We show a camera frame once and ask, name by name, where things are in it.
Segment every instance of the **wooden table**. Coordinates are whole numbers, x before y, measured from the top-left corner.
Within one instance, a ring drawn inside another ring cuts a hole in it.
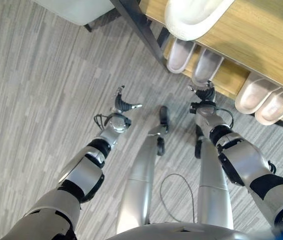
[[[165,25],[168,0],[141,0],[145,15]],[[283,0],[235,0],[218,22],[196,42],[226,58],[214,83],[235,98],[250,71],[283,87]],[[171,41],[165,50],[167,57]],[[184,74],[192,75],[195,52]]]

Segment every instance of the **black cable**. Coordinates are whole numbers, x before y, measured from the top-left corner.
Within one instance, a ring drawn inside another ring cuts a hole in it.
[[[270,166],[270,171],[275,174],[277,171],[276,166],[271,161],[268,161],[268,165]]]
[[[94,122],[97,124],[97,126],[98,126],[101,130],[104,129],[103,118],[107,118],[107,116],[102,115],[102,114],[97,114],[97,115],[93,116]]]
[[[182,221],[176,219],[176,218],[172,215],[172,213],[168,210],[168,208],[167,208],[167,206],[166,206],[166,204],[165,204],[165,202],[164,202],[163,195],[162,195],[162,187],[163,187],[163,184],[164,184],[164,182],[166,181],[166,179],[169,178],[169,177],[172,176],[172,175],[176,175],[176,176],[181,177],[181,178],[184,180],[184,182],[187,184],[187,187],[188,187],[188,189],[189,189],[189,191],[190,191],[190,194],[191,194],[191,202],[192,202],[192,221],[193,221],[193,223],[195,223],[194,194],[193,194],[193,191],[192,191],[192,188],[191,188],[190,184],[187,182],[187,180],[186,180],[182,175],[180,175],[180,174],[178,174],[178,173],[171,173],[171,174],[169,174],[168,176],[166,176],[166,177],[162,180],[162,182],[161,182],[161,184],[160,184],[160,189],[159,189],[159,195],[160,195],[160,200],[161,200],[161,202],[162,202],[162,205],[163,205],[163,207],[165,208],[165,210],[167,211],[167,213],[169,214],[169,216],[171,216],[171,217],[172,217],[174,220],[176,220],[177,222],[182,222]]]
[[[227,109],[219,108],[219,107],[217,107],[216,110],[217,111],[218,110],[224,111],[224,112],[228,113],[231,116],[231,123],[230,123],[229,127],[230,127],[230,129],[232,129],[233,126],[234,126],[234,116],[233,116],[233,113],[231,111],[227,110]]]

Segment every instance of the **black metal table leg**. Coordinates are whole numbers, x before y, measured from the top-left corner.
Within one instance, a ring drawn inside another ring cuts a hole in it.
[[[158,38],[157,38],[157,43],[158,43],[160,48],[164,47],[166,45],[169,35],[170,35],[170,32],[167,30],[166,27],[163,27],[160,31]]]
[[[137,0],[110,0],[118,12],[125,18],[135,33],[143,41],[151,54],[164,67],[165,58],[152,30],[150,29],[147,17],[140,9]]]

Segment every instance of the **white shoe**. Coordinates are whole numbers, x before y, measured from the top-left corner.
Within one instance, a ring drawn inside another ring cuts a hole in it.
[[[197,65],[193,70],[192,82],[197,87],[207,86],[208,81],[213,81],[224,57],[202,47],[199,53]]]
[[[176,38],[195,40],[211,29],[235,0],[169,0],[165,25]]]
[[[252,114],[278,89],[279,86],[251,72],[236,97],[235,107],[242,114]]]
[[[283,117],[283,89],[278,89],[267,98],[255,113],[255,118],[263,125],[272,125]]]
[[[193,55],[195,45],[193,41],[175,38],[166,64],[168,70],[174,74],[184,71]]]

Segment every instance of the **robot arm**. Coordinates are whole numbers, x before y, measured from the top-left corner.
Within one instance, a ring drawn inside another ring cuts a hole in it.
[[[42,196],[2,240],[76,239],[80,204],[91,200],[101,187],[105,159],[131,125],[122,113],[142,106],[124,102],[123,88],[118,88],[115,105],[100,133],[65,166],[56,188]]]
[[[233,132],[216,114],[216,105],[203,100],[192,103],[190,112],[204,136],[218,151],[222,168],[232,183],[245,186],[272,226],[283,224],[283,177],[274,175],[261,151]]]

